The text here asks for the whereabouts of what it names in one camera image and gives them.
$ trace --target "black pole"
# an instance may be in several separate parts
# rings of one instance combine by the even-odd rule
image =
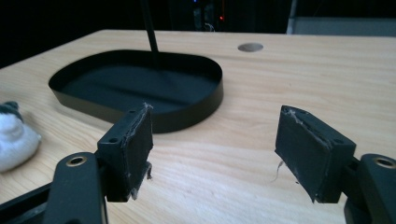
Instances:
[[[149,13],[149,0],[140,0],[140,5],[142,7],[143,18],[145,21],[146,31],[148,32],[148,41],[152,51],[152,59],[154,64],[158,66],[158,47],[157,40],[155,39],[154,27],[151,21],[151,15]]]

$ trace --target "light wood surface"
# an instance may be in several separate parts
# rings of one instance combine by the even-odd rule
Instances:
[[[224,100],[208,119],[154,134],[136,201],[108,203],[110,223],[345,223],[340,203],[311,203],[286,166],[276,168],[282,105],[307,110],[369,152],[396,158],[396,39],[156,32],[160,51],[203,55],[223,70]],[[242,52],[244,43],[263,44]],[[57,101],[48,86],[64,66],[112,49],[149,50],[143,31],[101,31],[0,70],[0,103],[17,101],[42,135],[28,162],[0,174],[0,203],[49,183],[56,163],[94,152],[111,123]]]

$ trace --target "white stuffed toy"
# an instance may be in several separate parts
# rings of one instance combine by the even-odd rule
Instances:
[[[16,102],[0,105],[0,172],[31,158],[41,136],[23,123]]]

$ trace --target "dark background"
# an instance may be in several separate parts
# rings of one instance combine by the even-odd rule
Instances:
[[[155,30],[208,31],[207,22],[216,32],[269,34],[285,34],[291,6],[291,0],[148,2]],[[395,18],[396,0],[299,0],[296,16]],[[144,30],[139,0],[0,0],[0,67],[102,29]]]

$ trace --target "black plastic tray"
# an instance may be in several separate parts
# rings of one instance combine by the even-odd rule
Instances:
[[[154,133],[190,127],[210,116],[223,98],[222,71],[195,55],[113,50],[67,65],[49,80],[59,102],[110,122],[147,103]]]

